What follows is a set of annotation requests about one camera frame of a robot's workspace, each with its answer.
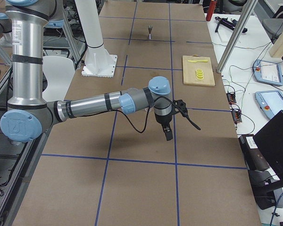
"label on robot arm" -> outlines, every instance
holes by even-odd
[[[23,43],[23,27],[22,22],[17,21],[16,23],[12,24],[13,28],[13,45],[22,46]]]
[[[251,149],[258,149],[253,137],[246,137],[246,141],[249,144]]]

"computer monitor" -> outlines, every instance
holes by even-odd
[[[252,185],[255,197],[269,197],[273,191],[283,187],[283,111],[276,114],[254,137],[258,149],[268,162],[269,166],[279,177],[279,181],[267,185]],[[262,209],[266,209],[275,203],[269,199],[260,199],[258,203]]]

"monitor stand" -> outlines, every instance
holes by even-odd
[[[248,170],[248,173],[250,178],[250,184],[252,187],[265,185],[266,182],[262,182],[262,181],[271,176],[268,171],[259,172],[259,171]],[[268,179],[270,179],[271,183],[277,181],[275,179],[272,179],[271,177]],[[254,194],[254,196],[256,203],[258,204],[260,209],[265,210],[267,208],[275,206],[282,192],[283,189],[279,188],[268,193],[261,193],[260,196],[258,196],[258,194]],[[278,203],[278,208],[283,208],[283,197]]]

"white desk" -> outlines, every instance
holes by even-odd
[[[226,42],[222,42],[218,33],[215,33],[215,29],[217,26],[217,21],[215,20],[215,17],[228,17],[228,20],[230,19],[239,19],[239,15],[219,15],[214,14],[212,16],[212,20],[208,22],[208,29],[210,32],[210,36],[212,39],[212,42],[214,44],[214,50],[217,57],[217,60],[219,61],[225,47],[221,45],[227,45]],[[239,38],[239,41],[237,42],[236,46],[238,47],[244,47],[244,48],[256,48],[259,46],[263,46],[270,42],[270,39],[268,35],[266,34],[264,28],[262,27],[261,23],[255,16],[251,16],[249,18],[249,21],[247,22],[246,28],[248,28],[248,31],[245,34],[242,34]],[[219,26],[219,31],[223,33],[228,38],[232,35],[232,31],[223,25]],[[237,105],[242,106],[242,113],[246,116],[250,117],[255,122],[255,129],[252,133],[257,133],[267,122],[267,117],[263,114],[262,110],[259,108],[259,105],[257,104],[255,100],[254,93],[257,91],[265,91],[265,90],[275,90],[276,88],[256,82],[254,76],[252,76],[252,70],[241,70],[236,67],[231,67],[231,75],[229,73],[229,68],[231,65],[235,65],[240,68],[250,68],[252,67],[254,61],[259,57],[260,53],[263,51],[263,53],[260,55],[259,59],[264,59],[271,62],[281,62],[282,59],[280,58],[272,58],[268,52],[268,49],[272,47],[272,44],[268,46],[268,48],[260,47],[257,49],[241,49],[241,48],[234,48],[231,57],[229,61],[227,62],[224,70],[222,71],[222,76],[224,79],[225,85],[231,85],[235,88],[235,90],[241,90],[242,88],[239,87],[239,85],[246,87],[246,92],[243,93],[241,91],[236,93],[236,100]],[[283,73],[283,63],[280,63],[281,70]],[[237,128],[237,134],[246,134],[250,133],[253,130],[253,123],[251,120],[247,119],[246,117],[242,116],[242,123],[238,124]],[[269,224],[272,212],[274,208],[269,208],[266,210],[261,210],[258,207],[258,212],[260,214],[260,219],[262,223]],[[276,211],[278,214],[280,214],[279,217],[274,217],[273,225],[279,225],[279,222],[283,221],[283,209],[277,209]]]

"chair seat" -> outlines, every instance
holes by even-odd
[[[277,36],[283,32],[283,19],[264,19],[262,26],[271,35]]]

